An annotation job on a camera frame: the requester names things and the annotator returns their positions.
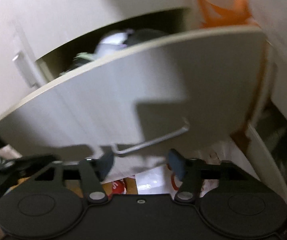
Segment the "white wooden drawer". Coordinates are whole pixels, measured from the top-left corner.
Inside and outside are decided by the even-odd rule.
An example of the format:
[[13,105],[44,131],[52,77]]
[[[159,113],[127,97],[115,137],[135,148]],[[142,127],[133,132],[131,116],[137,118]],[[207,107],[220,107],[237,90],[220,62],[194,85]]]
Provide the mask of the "white wooden drawer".
[[254,109],[266,37],[259,27],[193,30],[85,64],[0,116],[21,154],[88,145],[93,154],[184,154],[240,131]]

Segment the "red printed package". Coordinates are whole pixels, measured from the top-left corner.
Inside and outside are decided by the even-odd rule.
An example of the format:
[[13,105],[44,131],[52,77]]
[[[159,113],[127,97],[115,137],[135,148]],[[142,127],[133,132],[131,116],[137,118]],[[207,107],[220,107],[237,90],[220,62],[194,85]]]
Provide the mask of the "red printed package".
[[126,194],[126,193],[127,193],[127,181],[125,179],[119,179],[111,182],[110,195]]

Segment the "white EOS plastic bag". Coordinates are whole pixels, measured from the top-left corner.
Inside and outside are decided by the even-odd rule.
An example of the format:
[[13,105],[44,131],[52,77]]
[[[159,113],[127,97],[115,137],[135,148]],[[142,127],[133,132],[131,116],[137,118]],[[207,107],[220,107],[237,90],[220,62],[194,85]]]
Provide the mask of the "white EOS plastic bag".
[[[222,160],[231,160],[232,141],[221,141],[211,147],[196,152],[197,157],[207,164],[218,165]],[[178,180],[168,165],[161,165],[148,171],[123,178],[127,181],[126,194],[170,194],[174,197],[182,182]],[[108,196],[111,191],[111,182],[102,186]]]

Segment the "white plastic shelf rack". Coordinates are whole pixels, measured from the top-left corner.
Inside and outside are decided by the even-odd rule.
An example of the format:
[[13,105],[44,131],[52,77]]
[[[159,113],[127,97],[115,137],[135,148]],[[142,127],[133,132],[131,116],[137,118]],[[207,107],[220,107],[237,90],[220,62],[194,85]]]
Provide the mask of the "white plastic shelf rack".
[[246,157],[261,182],[287,203],[287,119],[269,102],[248,126]]

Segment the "green yarn ball left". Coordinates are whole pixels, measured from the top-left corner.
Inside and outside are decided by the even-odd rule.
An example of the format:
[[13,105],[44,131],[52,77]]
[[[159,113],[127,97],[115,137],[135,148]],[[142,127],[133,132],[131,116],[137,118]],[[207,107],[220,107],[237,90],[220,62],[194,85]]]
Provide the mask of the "green yarn ball left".
[[90,63],[95,61],[97,56],[95,54],[87,53],[87,52],[82,52],[78,53],[72,61],[72,66],[74,67],[80,67],[84,64]]

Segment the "white plastic bottle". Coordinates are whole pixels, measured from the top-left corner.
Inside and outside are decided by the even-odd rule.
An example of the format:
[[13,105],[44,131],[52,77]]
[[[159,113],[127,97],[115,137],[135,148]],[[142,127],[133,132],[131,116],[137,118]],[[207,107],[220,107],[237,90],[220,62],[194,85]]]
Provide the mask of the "white plastic bottle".
[[128,33],[126,31],[115,30],[104,35],[95,48],[94,54],[103,57],[127,47],[126,41]]

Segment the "dark yarn ball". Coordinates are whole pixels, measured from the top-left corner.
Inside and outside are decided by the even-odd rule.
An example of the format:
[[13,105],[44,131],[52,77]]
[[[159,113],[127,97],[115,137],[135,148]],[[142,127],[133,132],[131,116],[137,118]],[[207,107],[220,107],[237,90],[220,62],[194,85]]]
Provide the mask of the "dark yarn ball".
[[164,37],[167,35],[168,33],[165,33],[160,30],[139,29],[136,30],[133,34],[128,36],[128,38],[125,41],[125,45],[129,47],[146,41],[154,40],[156,38]]

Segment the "orange fabric bag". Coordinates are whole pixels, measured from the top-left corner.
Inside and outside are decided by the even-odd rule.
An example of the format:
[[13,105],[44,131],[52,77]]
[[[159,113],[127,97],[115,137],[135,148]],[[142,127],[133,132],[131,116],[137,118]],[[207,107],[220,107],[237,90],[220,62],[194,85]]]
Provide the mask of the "orange fabric bag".
[[249,0],[195,0],[202,29],[234,25],[257,25]]

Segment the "white cabinet with drawers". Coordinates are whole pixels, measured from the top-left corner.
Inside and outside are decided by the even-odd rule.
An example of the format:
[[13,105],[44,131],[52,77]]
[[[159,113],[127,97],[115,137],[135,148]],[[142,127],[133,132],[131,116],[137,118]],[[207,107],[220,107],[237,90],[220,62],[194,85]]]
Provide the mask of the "white cabinet with drawers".
[[[250,0],[250,7],[287,60],[287,0]],[[33,90],[12,61],[17,53],[34,63],[83,34],[172,9],[197,13],[192,0],[0,0],[0,114]]]

